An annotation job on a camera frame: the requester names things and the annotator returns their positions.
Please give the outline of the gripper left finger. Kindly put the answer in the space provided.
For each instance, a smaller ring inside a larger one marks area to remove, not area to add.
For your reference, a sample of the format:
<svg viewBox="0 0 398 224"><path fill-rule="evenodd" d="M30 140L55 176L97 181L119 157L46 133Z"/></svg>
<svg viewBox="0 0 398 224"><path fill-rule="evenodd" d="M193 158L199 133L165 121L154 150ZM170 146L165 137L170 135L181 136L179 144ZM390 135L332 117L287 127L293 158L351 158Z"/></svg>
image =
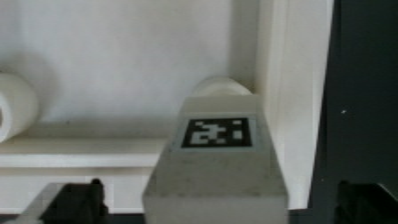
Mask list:
<svg viewBox="0 0 398 224"><path fill-rule="evenodd" d="M104 186L87 183L49 183L23 210L16 224L108 224Z"/></svg>

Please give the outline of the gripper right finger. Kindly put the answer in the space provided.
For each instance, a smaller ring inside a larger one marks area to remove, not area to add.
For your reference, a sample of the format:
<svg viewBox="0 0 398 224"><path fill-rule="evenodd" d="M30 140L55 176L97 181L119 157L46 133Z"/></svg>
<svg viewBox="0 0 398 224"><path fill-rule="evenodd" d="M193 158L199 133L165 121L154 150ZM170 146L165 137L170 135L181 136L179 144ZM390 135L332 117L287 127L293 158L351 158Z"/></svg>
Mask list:
<svg viewBox="0 0 398 224"><path fill-rule="evenodd" d="M398 224L398 198L382 184L337 184L334 224Z"/></svg>

